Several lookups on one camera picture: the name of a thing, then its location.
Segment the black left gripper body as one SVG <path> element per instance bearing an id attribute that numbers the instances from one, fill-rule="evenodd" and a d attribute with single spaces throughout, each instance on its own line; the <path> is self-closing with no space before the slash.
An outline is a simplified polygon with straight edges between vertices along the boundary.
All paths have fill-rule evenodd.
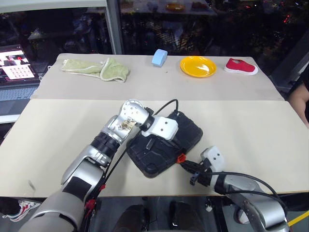
<path id="1" fill-rule="evenodd" d="M 159 148 L 185 149 L 185 114 L 174 110 L 168 117 L 156 117 L 152 134 L 144 136 L 146 149 L 154 145 Z"/>

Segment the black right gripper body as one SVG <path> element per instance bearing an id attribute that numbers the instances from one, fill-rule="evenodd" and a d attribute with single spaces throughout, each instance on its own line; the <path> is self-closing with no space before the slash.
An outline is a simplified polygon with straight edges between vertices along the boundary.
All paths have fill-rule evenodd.
<path id="1" fill-rule="evenodd" d="M 208 159 L 205 159 L 204 161 L 200 162 L 201 164 L 201 173 L 193 174 L 190 178 L 190 184 L 195 185 L 196 183 L 200 183 L 203 186 L 210 186 L 211 184 L 211 162 Z"/>

